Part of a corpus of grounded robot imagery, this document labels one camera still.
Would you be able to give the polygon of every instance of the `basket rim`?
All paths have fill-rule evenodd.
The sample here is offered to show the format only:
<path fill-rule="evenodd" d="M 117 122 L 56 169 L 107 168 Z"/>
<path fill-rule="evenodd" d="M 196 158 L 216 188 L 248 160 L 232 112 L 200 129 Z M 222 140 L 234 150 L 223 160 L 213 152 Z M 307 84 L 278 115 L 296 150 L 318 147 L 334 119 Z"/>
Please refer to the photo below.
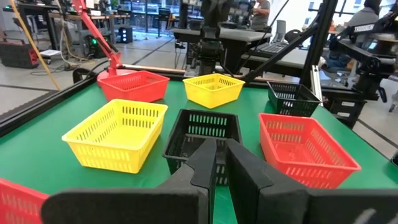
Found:
<path fill-rule="evenodd" d="M 166 152 L 167 152 L 167 149 L 169 148 L 168 146 L 169 146 L 169 144 L 170 144 L 170 141 L 172 140 L 172 133 L 174 133 L 175 129 L 177 128 L 177 121 L 178 121 L 178 118 L 181 117 L 181 114 L 182 114 L 184 111 L 199 111 L 199 112 L 201 112 L 201 113 L 226 114 L 226 115 L 229 115 L 229 116 L 234 116 L 234 117 L 236 118 L 236 125 L 237 125 L 237 127 L 238 127 L 239 143 L 240 143 L 240 144 L 243 144 L 243 138 L 242 138 L 242 133 L 241 133 L 241 127 L 240 127 L 240 125 L 239 125 L 239 117 L 238 117 L 238 115 L 236 115 L 236 114 L 231 114 L 231 113 L 222 113 L 222 112 L 217 112 L 217 111 L 203 111 L 203 110 L 184 109 L 184 108 L 182 108 L 182 109 L 180 109 L 180 111 L 178 112 L 178 115 L 177 115 L 177 117 L 176 117 L 176 119 L 175 119 L 175 122 L 174 122 L 174 124 L 173 124 L 173 127 L 172 127 L 171 131 L 169 132 L 169 137 L 167 138 L 167 142 L 166 142 L 165 147 L 164 147 L 164 150 L 163 150 L 163 152 L 162 152 L 162 157 L 163 157 L 163 158 L 166 158 L 166 159 L 180 159 L 180 158 L 181 158 L 181 157 L 178 157 L 178 156 L 167 155 Z"/>
<path fill-rule="evenodd" d="M 316 125 L 321 127 L 327 134 L 328 138 L 330 138 L 335 144 L 339 146 L 338 150 L 340 150 L 347 158 L 350 160 L 350 162 L 353 163 L 352 166 L 336 166 L 336 165 L 325 165 L 325 164 L 312 164 L 312 163 L 307 163 L 307 162 L 288 162 L 288 161 L 283 161 L 279 158 L 278 154 L 276 153 L 275 147 L 273 144 L 271 144 L 271 151 L 275 157 L 275 160 L 281 164 L 290 164 L 290 165 L 300 165 L 300 166 L 310 166 L 310 167 L 324 167 L 324 168 L 329 168 L 329 169 L 339 169 L 339 170 L 352 170 L 352 171 L 359 171 L 362 170 L 361 166 L 356 162 L 356 160 L 343 148 L 343 146 L 340 145 L 336 139 L 333 138 L 333 136 L 325 129 L 323 126 L 314 118 L 308 118 L 308 117 L 297 117 L 297 116 L 288 116 L 288 115 L 280 115 L 280 114 L 267 114 L 267 113 L 259 113 L 259 120 L 260 120 L 260 125 L 264 130 L 266 130 L 266 125 L 264 123 L 264 120 L 262 119 L 262 116 L 278 116 L 278 117 L 290 117 L 296 120 L 299 119 L 304 119 L 304 120 L 311 120 L 314 122 Z M 271 139 L 269 136 L 269 133 L 266 132 L 266 138 Z"/>
<path fill-rule="evenodd" d="M 192 83 L 192 81 L 194 81 L 194 80 L 196 80 L 196 79 L 201 79 L 201 78 L 203 78 L 203 77 L 208 77 L 208 76 L 215 76 L 215 77 L 217 77 L 217 76 L 222 76 L 222 77 L 225 77 L 225 78 L 228 79 L 228 80 L 233 80 L 233 81 L 236 82 L 236 83 L 235 83 L 234 85 L 230 85 L 230 86 L 226 86 L 226 87 L 223 87 L 223 88 L 219 88 L 219 89 L 217 89 L 217 90 L 209 90 L 209 89 L 207 89 L 207 88 L 205 88 L 205 87 L 203 87 L 203 86 L 195 85 L 195 84 Z M 213 93 L 214 93 L 214 92 L 217 92 L 217 91 L 226 90 L 226 89 L 228 89 L 228 88 L 232 88 L 232 87 L 236 87 L 236 86 L 240 86 L 240 85 L 245 84 L 245 81 L 238 80 L 237 78 L 232 78 L 232 77 L 229 77 L 229 76 L 226 76 L 226 75 L 222 75 L 222 74 L 219 74 L 219 73 L 214 73 L 214 74 L 209 74 L 209 75 L 202 75 L 202 76 L 193 77 L 193 78 L 186 78 L 186 79 L 183 79 L 182 81 L 184 82 L 184 84 L 193 85 L 193 86 L 196 86 L 196 87 L 201 88 L 202 90 L 209 91 L 209 92 L 213 92 Z"/>
<path fill-rule="evenodd" d="M 45 200 L 45 199 L 47 199 L 49 197 L 45 193 L 39 192 L 39 191 L 34 190 L 34 189 L 30 189 L 30 188 L 25 187 L 23 185 L 19 185 L 19 184 L 13 183 L 13 182 L 10 182 L 10 181 L 8 181 L 6 179 L 2 179 L 2 178 L 0 178 L 0 185 L 9 187 L 11 189 L 18 190 L 20 192 L 23 192 L 24 194 L 36 197 L 36 198 L 41 199 L 41 200 Z"/>
<path fill-rule="evenodd" d="M 125 103 L 128 102 L 129 104 L 134 103 L 134 104 L 142 104 L 142 105 L 157 105 L 158 107 L 162 108 L 161 113 L 159 113 L 156 121 L 154 122 L 154 124 L 152 125 L 152 127 L 150 128 L 148 133 L 145 135 L 144 139 L 147 139 L 148 136 L 154 131 L 155 127 L 160 122 L 159 118 L 163 117 L 166 114 L 167 109 L 169 108 L 167 105 L 163 105 L 163 104 L 160 104 L 160 103 L 146 103 L 146 102 L 141 102 L 141 101 L 113 99 L 110 102 L 108 102 L 107 104 L 105 104 L 104 106 L 102 106 L 100 109 L 96 110 L 93 114 L 89 115 L 83 121 L 78 123 L 75 127 L 73 127 L 71 130 L 69 130 L 67 133 L 65 133 L 61 137 L 62 141 L 72 142 L 72 143 L 77 143 L 77 144 L 87 144 L 87 145 L 91 145 L 91 146 L 109 147 L 109 148 L 113 148 L 113 149 L 127 149 L 127 150 L 132 150 L 132 151 L 138 151 L 138 150 L 142 149 L 143 145 L 145 144 L 145 141 L 142 141 L 140 143 L 140 145 L 126 146 L 126 145 L 120 145 L 120 144 L 98 143 L 98 142 L 92 142 L 92 141 L 87 141 L 87 140 L 76 140 L 76 139 L 71 139 L 71 138 L 68 137 L 72 132 L 76 131 L 76 129 L 80 128 L 84 123 L 86 123 L 87 121 L 92 119 L 101 110 L 103 110 L 106 107 L 113 106 L 114 104 L 116 104 L 119 101 L 125 102 Z"/>
<path fill-rule="evenodd" d="M 302 87 L 304 87 L 307 91 L 309 91 L 313 96 L 314 96 L 314 100 L 296 100 L 296 99 L 288 99 L 288 98 L 282 98 L 282 97 L 278 97 L 277 95 L 276 95 L 276 92 L 275 92 L 275 90 L 273 89 L 273 87 L 271 86 L 273 83 L 278 83 L 278 84 L 289 84 L 289 85 L 297 85 L 297 86 L 302 86 Z M 309 90 L 305 85 L 302 85 L 302 84 L 297 84 L 297 83 L 288 83 L 288 82 L 270 82 L 270 81 L 267 81 L 267 84 L 268 84 L 268 87 L 269 87 L 269 89 L 271 90 L 271 92 L 274 94 L 274 96 L 278 99 L 278 100 L 290 100 L 290 101 L 292 101 L 292 100 L 294 100 L 294 101 L 297 101 L 297 102 L 308 102 L 308 103 L 318 103 L 318 104 L 320 104 L 321 103 L 321 101 L 320 100 L 315 100 L 317 97 L 312 93 L 312 91 L 311 90 Z"/>
<path fill-rule="evenodd" d="M 112 79 L 117 79 L 117 78 L 121 78 L 121 77 L 133 76 L 133 75 L 140 74 L 140 73 L 149 73 L 152 76 L 159 77 L 160 80 L 158 80 L 156 82 L 148 83 L 148 84 L 145 84 L 145 85 L 142 85 L 142 86 L 138 86 L 138 87 L 135 87 L 135 88 L 130 89 L 130 90 L 123 90 L 120 87 L 117 87 L 115 85 L 112 85 L 112 84 L 109 84 L 109 83 L 103 81 L 103 80 L 106 81 L 106 80 L 112 80 Z M 119 91 L 122 91 L 122 92 L 129 92 L 129 91 L 133 91 L 133 90 L 139 90 L 141 88 L 145 88 L 145 87 L 148 87 L 148 86 L 153 85 L 153 84 L 158 84 L 158 83 L 162 83 L 162 82 L 168 82 L 169 80 L 170 80 L 170 78 L 164 77 L 162 75 L 158 75 L 156 73 L 147 72 L 147 71 L 138 71 L 138 72 L 133 72 L 133 73 L 126 74 L 126 75 L 116 75 L 116 76 L 112 76 L 112 77 L 101 78 L 101 79 L 97 80 L 97 82 L 100 82 L 101 84 L 104 84 L 104 85 L 107 85 L 109 87 L 115 88 L 115 89 L 117 89 Z"/>

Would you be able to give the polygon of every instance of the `keyboard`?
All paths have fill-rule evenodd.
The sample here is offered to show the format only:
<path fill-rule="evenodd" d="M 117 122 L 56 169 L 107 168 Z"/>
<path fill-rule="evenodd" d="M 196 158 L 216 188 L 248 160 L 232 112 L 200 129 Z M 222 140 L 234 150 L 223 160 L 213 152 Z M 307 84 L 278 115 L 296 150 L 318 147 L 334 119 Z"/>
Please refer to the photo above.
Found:
<path fill-rule="evenodd" d="M 249 50 L 249 55 L 269 58 L 272 57 L 274 54 L 280 52 L 286 45 L 286 43 L 261 44 L 258 45 L 257 48 L 251 48 Z"/>

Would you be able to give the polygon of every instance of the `wheel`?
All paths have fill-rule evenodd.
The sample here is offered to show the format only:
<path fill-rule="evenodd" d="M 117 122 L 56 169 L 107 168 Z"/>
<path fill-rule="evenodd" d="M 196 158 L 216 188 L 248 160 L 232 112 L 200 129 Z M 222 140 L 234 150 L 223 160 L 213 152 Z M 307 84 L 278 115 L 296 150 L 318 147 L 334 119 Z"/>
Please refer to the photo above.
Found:
<path fill-rule="evenodd" d="M 391 113 L 395 108 L 396 108 L 396 105 L 392 104 L 392 105 L 390 106 L 390 109 L 388 110 L 388 112 Z"/>

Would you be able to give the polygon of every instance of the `basket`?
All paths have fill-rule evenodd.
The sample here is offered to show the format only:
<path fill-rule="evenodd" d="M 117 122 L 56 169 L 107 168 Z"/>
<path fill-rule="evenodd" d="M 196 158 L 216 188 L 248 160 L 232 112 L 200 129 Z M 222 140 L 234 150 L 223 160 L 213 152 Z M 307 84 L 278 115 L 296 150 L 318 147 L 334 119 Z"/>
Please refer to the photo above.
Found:
<path fill-rule="evenodd" d="M 187 98 L 209 109 L 238 99 L 244 81 L 220 74 L 183 80 Z"/>
<path fill-rule="evenodd" d="M 47 195 L 0 179 L 0 223 L 41 224 L 40 209 Z"/>
<path fill-rule="evenodd" d="M 263 113 L 259 119 L 267 162 L 307 187 L 335 189 L 361 170 L 313 118 Z"/>
<path fill-rule="evenodd" d="M 225 171 L 226 139 L 233 138 L 242 144 L 238 117 L 234 114 L 200 110 L 180 110 L 170 133 L 163 157 L 167 159 L 170 173 L 182 164 L 202 145 L 212 138 L 216 140 L 216 183 L 228 184 Z"/>
<path fill-rule="evenodd" d="M 98 84 L 108 101 L 113 99 L 153 102 L 166 93 L 169 78 L 147 71 L 102 78 Z"/>
<path fill-rule="evenodd" d="M 311 116 L 321 101 L 305 86 L 268 82 L 268 98 L 277 114 Z"/>
<path fill-rule="evenodd" d="M 62 136 L 85 167 L 136 174 L 159 136 L 166 105 L 112 100 Z"/>

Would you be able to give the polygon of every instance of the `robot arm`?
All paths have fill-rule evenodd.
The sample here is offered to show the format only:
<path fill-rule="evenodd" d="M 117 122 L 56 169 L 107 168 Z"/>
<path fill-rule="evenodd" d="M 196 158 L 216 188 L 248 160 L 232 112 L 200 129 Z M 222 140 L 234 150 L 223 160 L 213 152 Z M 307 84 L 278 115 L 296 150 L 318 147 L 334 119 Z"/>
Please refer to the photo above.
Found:
<path fill-rule="evenodd" d="M 116 69 L 120 66 L 122 66 L 122 63 L 120 61 L 120 53 L 111 44 L 108 44 L 102 34 L 98 31 L 97 27 L 94 25 L 93 21 L 90 19 L 87 13 L 87 7 L 85 4 L 85 0 L 72 0 L 73 7 L 75 8 L 76 12 L 80 15 L 82 21 L 85 23 L 87 26 L 88 30 L 93 34 L 93 37 L 96 38 L 96 40 L 99 43 L 99 46 L 101 47 L 102 51 L 105 53 L 107 58 L 109 58 L 109 68 L 108 68 L 108 73 L 109 76 L 114 76 L 116 75 Z"/>
<path fill-rule="evenodd" d="M 356 71 L 361 76 L 353 88 L 371 100 L 378 98 L 377 95 L 375 97 L 376 91 L 378 91 L 383 102 L 387 101 L 385 91 L 380 87 L 380 82 L 383 78 L 388 78 L 389 75 L 394 73 L 394 59 L 387 55 L 374 55 L 355 46 L 354 43 L 357 36 L 363 34 L 393 33 L 396 35 L 398 32 L 397 16 L 398 13 L 392 11 L 375 23 L 347 27 L 330 43 L 330 50 L 349 55 L 361 63 Z"/>

